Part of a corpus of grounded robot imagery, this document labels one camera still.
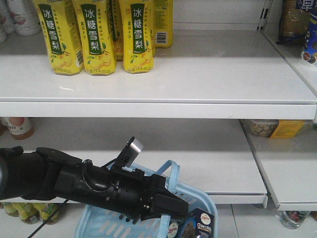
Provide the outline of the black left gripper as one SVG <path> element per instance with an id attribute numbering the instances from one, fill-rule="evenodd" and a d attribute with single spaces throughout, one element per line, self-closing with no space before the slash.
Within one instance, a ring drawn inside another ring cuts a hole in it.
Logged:
<path id="1" fill-rule="evenodd" d="M 168 195 L 165 181 L 157 174 L 145 176 L 139 169 L 115 171 L 86 165 L 81 202 L 123 213 L 131 220 L 145 221 L 162 215 L 185 218 L 189 204 L 174 194 Z"/>

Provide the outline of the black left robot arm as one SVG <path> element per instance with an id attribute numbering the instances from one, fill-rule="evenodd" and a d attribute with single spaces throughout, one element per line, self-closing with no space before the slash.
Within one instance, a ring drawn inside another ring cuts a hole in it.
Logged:
<path id="1" fill-rule="evenodd" d="M 60 197 L 122 213 L 133 220 L 171 213 L 173 195 L 165 178 L 142 170 L 125 171 L 126 152 L 101 167 L 58 150 L 23 148 L 0 151 L 0 197 L 52 200 Z"/>

